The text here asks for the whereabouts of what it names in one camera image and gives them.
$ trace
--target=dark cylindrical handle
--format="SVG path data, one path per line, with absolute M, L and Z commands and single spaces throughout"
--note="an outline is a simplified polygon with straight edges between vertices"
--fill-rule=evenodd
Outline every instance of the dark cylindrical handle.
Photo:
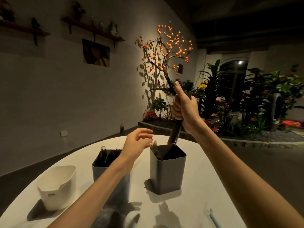
M 172 132 L 171 132 L 170 137 L 168 139 L 168 144 L 176 145 L 182 123 L 183 123 L 183 120 L 176 120 L 175 121 Z

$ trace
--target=forearm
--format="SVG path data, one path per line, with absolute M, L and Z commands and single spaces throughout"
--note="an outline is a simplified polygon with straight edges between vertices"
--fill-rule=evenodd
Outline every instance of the forearm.
M 269 184 L 242 162 L 208 126 L 193 133 L 247 227 L 304 227 L 304 219 Z
M 65 212 L 48 228 L 91 227 L 104 203 L 122 179 L 123 161 L 117 158 Z

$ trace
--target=soil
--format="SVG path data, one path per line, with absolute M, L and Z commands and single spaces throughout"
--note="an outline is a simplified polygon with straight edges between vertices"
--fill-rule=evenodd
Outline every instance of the soil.
M 165 128 L 173 128 L 174 121 L 173 120 L 144 120 L 144 122 L 152 124 L 154 126 L 165 127 Z M 262 142 L 303 142 L 304 138 L 298 134 L 295 134 L 291 131 L 284 130 L 276 130 L 276 131 L 262 131 L 261 133 L 252 133 L 244 136 L 227 136 L 221 134 L 220 131 L 216 133 L 220 138 L 230 138 L 230 139 L 238 139 L 238 140 L 249 140 L 249 141 L 262 141 Z

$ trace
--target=shelf bracket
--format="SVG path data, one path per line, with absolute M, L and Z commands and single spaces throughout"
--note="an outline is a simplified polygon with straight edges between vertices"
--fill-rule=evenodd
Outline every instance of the shelf bracket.
M 38 43 L 37 43 L 37 35 L 36 35 L 36 34 L 33 34 L 33 36 L 34 36 L 35 45 L 38 45 Z

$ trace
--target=stone garden border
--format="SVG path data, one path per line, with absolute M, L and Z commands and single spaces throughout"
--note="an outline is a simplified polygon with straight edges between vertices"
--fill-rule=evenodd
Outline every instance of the stone garden border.
M 144 128 L 148 128 L 157 132 L 160 135 L 169 136 L 172 129 L 154 126 L 146 122 L 138 122 L 138 125 Z M 195 142 L 194 137 L 187 132 L 181 131 L 179 134 L 180 138 Z M 304 142 L 260 142 L 260 141 L 248 141 L 248 140 L 238 140 L 230 138 L 220 138 L 226 145 L 230 146 L 242 146 L 242 147 L 253 147 L 253 148 L 287 148 L 295 149 L 304 147 Z

